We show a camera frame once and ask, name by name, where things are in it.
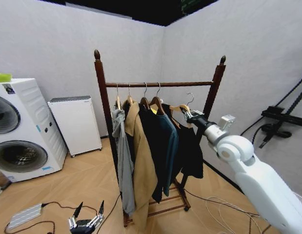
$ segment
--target black cable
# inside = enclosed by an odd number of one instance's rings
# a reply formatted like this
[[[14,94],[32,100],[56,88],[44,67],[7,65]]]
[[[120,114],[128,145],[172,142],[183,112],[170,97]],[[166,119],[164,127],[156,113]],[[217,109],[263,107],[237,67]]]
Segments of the black cable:
[[[23,232],[23,231],[25,231],[25,230],[28,230],[28,229],[30,229],[30,228],[32,228],[32,227],[38,225],[38,224],[41,224],[41,223],[52,223],[52,224],[53,224],[53,232],[52,232],[52,233],[48,233],[48,234],[55,234],[55,223],[54,223],[53,221],[50,221],[50,220],[46,220],[46,221],[41,221],[41,222],[35,223],[35,224],[33,224],[33,225],[31,225],[31,226],[29,226],[29,227],[27,227],[27,228],[23,228],[23,229],[21,229],[21,230],[18,230],[18,231],[16,231],[16,232],[13,232],[13,233],[8,233],[8,232],[7,232],[6,229],[8,228],[8,225],[10,224],[10,223],[8,223],[8,224],[5,226],[5,228],[4,228],[4,233],[5,233],[5,234],[16,234],[16,233],[20,233],[20,232]]]
[[[275,105],[275,106],[279,106],[300,84],[302,83],[302,78],[301,80]],[[259,121],[261,121],[264,118],[264,116],[260,117],[259,119],[257,119],[254,123],[252,123],[248,128],[246,128],[241,134],[240,136],[243,136],[244,133],[246,133],[251,127],[253,127],[256,123],[258,123]]]
[[[262,234],[264,234],[270,227],[271,227],[271,225],[269,224],[268,227],[266,227],[266,228],[263,230]]]
[[[254,144],[256,135],[257,135],[257,133],[259,132],[259,130],[260,130],[263,126],[265,126],[265,125],[268,125],[268,124],[263,124],[262,126],[260,126],[260,127],[255,131],[255,133],[254,133],[254,135],[253,135],[253,139],[252,139],[252,144]]]
[[[214,203],[218,203],[218,204],[221,204],[221,205],[230,207],[230,208],[232,208],[232,209],[234,209],[234,210],[240,211],[240,212],[245,213],[245,214],[249,214],[249,215],[253,215],[253,216],[259,216],[259,214],[254,214],[254,213],[251,213],[251,212],[241,211],[240,209],[235,208],[235,207],[233,207],[233,206],[230,206],[230,205],[228,205],[228,204],[223,204],[223,203],[218,202],[218,201],[213,201],[213,200],[209,200],[209,199],[206,199],[206,198],[202,198],[202,197],[200,197],[200,196],[194,195],[193,193],[187,191],[186,189],[184,189],[184,190],[185,190],[187,193],[191,194],[192,196],[197,197],[197,198],[199,198],[199,199],[201,199],[201,200],[210,201],[210,202],[214,202]]]
[[[75,210],[75,209],[77,208],[77,207],[70,207],[70,206],[62,206],[62,205],[61,205],[60,203],[58,203],[57,201],[50,201],[50,202],[48,202],[48,203],[43,203],[43,204],[41,205],[41,207],[45,207],[45,206],[47,206],[47,205],[49,205],[49,204],[52,204],[52,203],[58,204],[58,206],[60,206],[60,207],[63,208],[63,209],[72,209],[72,210]],[[95,212],[96,212],[96,215],[98,214],[98,211],[97,211],[96,209],[94,209],[93,207],[90,207],[90,206],[82,206],[82,207],[89,208],[89,209],[95,211]]]
[[[111,212],[107,215],[106,219],[103,221],[103,223],[101,224],[101,226],[99,226],[99,229],[98,229],[98,231],[97,231],[97,234],[99,233],[100,228],[103,226],[103,224],[105,223],[105,221],[108,219],[108,217],[109,217],[109,216],[111,215],[111,213],[113,212],[113,210],[114,210],[114,208],[115,208],[115,206],[116,206],[116,204],[117,204],[118,198],[119,198],[120,196],[121,196],[121,195],[119,194],[118,197],[117,197],[117,199],[116,199],[116,201],[115,201],[115,204],[114,204],[114,206],[113,206]]]
[[[300,84],[302,83],[302,78],[298,83],[277,103],[276,106],[280,105]]]
[[[264,116],[260,117],[259,119],[257,119],[252,125],[250,125],[248,128],[246,128],[241,134],[240,136],[243,136],[244,133],[246,133],[251,127],[253,127],[256,123],[258,123],[260,120],[262,120],[264,118]]]
[[[293,104],[288,108],[288,110],[286,111],[285,114],[289,115],[294,110],[294,108],[298,105],[298,103],[301,101],[301,99],[302,99],[302,91],[298,95],[298,97],[295,99],[295,101],[293,102]]]

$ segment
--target gray hoodie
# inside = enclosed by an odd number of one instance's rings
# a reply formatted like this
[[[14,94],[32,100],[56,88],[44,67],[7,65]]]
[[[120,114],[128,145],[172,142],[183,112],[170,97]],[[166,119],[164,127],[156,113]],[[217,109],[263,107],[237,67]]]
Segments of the gray hoodie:
[[[124,211],[131,215],[135,211],[135,197],[132,185],[132,173],[134,169],[131,161],[127,136],[125,133],[124,110],[113,110],[113,134],[117,145],[118,154],[118,181],[122,192],[122,207]]]

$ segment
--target white cabinet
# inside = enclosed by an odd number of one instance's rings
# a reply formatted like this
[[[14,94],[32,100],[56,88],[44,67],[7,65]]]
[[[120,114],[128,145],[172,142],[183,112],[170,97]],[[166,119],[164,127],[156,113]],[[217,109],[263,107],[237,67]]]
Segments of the white cabinet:
[[[72,157],[102,149],[90,96],[54,98],[48,105]]]

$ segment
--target wooden floor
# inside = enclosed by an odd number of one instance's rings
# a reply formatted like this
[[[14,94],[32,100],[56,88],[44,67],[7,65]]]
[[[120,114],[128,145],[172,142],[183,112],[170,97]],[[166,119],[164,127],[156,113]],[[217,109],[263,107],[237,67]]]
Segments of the wooden floor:
[[[111,149],[108,139],[104,139],[103,150],[93,151],[78,155],[75,158],[66,158],[64,167],[60,172],[56,172],[43,177],[12,184],[0,195],[0,234],[3,233],[5,225],[10,217],[25,208],[37,203],[58,201],[63,206],[78,206],[82,201],[84,205],[99,209],[99,205],[104,199],[104,215],[111,211],[117,196],[118,185],[114,170]],[[218,176],[214,171],[204,166],[204,178],[196,179],[190,177],[186,184],[186,189],[198,196],[209,197],[218,196],[234,203],[242,209],[256,213],[248,199],[229,183]],[[205,208],[205,202],[187,194],[192,208],[185,212],[183,209],[174,210],[168,213],[156,215],[148,218],[147,234],[223,234],[230,233],[213,220]],[[150,211],[161,210],[170,206],[182,204],[179,198],[151,205]],[[218,205],[209,204],[211,213],[219,218]],[[42,215],[23,226],[14,229],[28,227],[42,220],[53,220],[56,223],[56,234],[68,234],[67,219],[73,214],[70,209],[61,209],[56,204],[50,204],[43,208]],[[228,225],[237,234],[248,234],[249,218],[238,211],[221,207],[221,214]],[[86,208],[82,209],[79,218],[92,218],[94,212]],[[267,227],[264,220],[255,218],[263,230]],[[46,234],[52,232],[52,224],[44,223],[29,230],[24,234]],[[102,234],[123,234],[142,233],[137,230],[133,223],[127,228],[122,225],[121,202],[117,205],[102,226]],[[252,224],[252,234],[259,231]],[[277,234],[274,228],[270,228],[265,234]]]

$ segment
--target clothes rack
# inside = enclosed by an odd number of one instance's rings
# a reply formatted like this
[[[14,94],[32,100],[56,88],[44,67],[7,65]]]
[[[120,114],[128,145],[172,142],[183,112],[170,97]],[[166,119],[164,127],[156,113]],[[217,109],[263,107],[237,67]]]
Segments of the clothes rack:
[[[102,105],[103,105],[103,111],[104,111],[104,116],[105,116],[105,121],[106,121],[106,126],[107,126],[107,131],[108,131],[108,136],[111,144],[111,150],[112,150],[112,155],[113,155],[113,161],[114,161],[114,166],[116,170],[116,175],[117,175],[117,162],[118,162],[118,156],[117,156],[117,147],[114,138],[112,137],[112,132],[113,132],[113,125],[112,125],[112,117],[111,117],[111,110],[110,110],[110,104],[108,101],[108,95],[107,95],[107,88],[121,88],[121,87],[129,87],[130,88],[135,88],[135,87],[145,87],[145,83],[110,83],[105,81],[105,76],[104,76],[104,71],[103,71],[103,64],[101,62],[101,56],[98,50],[94,51],[94,57],[95,57],[95,69],[97,73],[97,79],[98,79],[98,84],[99,84],[99,89],[100,89],[100,94],[101,94],[101,100],[102,100]],[[225,59],[226,57],[223,56],[220,60],[219,65],[216,66],[216,70],[214,73],[214,77],[212,81],[200,81],[200,82],[169,82],[169,83],[146,83],[147,87],[181,87],[181,86],[210,86],[208,96],[205,102],[205,106],[203,109],[204,117],[208,119],[211,109],[213,107],[218,88],[220,86],[220,82],[225,70]],[[198,142],[201,141],[202,137],[202,129],[198,129],[196,133],[196,137]],[[186,184],[188,176],[183,175],[181,183],[179,183],[176,179],[174,181],[175,186],[173,188],[169,188],[169,190],[177,189],[179,192],[179,195],[172,196],[172,197],[167,197],[163,198],[161,201],[168,201],[171,199],[175,198],[181,198],[183,201],[182,205],[179,206],[174,206],[171,208],[167,208],[161,211],[149,213],[148,217],[154,216],[157,214],[165,213],[171,210],[179,209],[179,208],[184,208],[185,211],[188,211],[191,207],[190,203],[188,202],[184,187]],[[126,227],[129,222],[132,220],[129,219],[128,215],[123,211],[123,224]]]

